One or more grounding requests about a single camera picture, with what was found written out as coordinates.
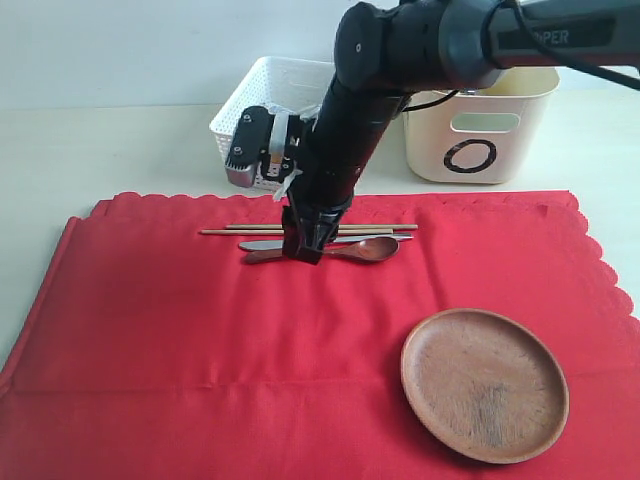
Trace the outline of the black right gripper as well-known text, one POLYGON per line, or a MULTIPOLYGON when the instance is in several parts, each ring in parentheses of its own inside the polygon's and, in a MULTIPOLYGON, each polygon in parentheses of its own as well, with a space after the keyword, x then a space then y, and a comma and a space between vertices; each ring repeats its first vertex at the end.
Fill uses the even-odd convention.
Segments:
POLYGON ((281 216, 282 252, 287 258, 316 265, 352 204, 365 159, 350 153, 321 157, 308 149, 295 149, 293 159, 298 171, 281 216))

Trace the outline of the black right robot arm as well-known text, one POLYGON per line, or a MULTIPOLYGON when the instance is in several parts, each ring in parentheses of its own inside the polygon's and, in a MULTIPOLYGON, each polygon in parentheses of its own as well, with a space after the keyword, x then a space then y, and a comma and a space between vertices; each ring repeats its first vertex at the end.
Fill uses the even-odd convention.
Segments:
POLYGON ((485 89, 508 69, 564 66, 629 88, 639 64, 635 1, 366 2, 343 15, 335 73, 293 155, 283 252, 317 263, 389 123, 422 91, 485 89))

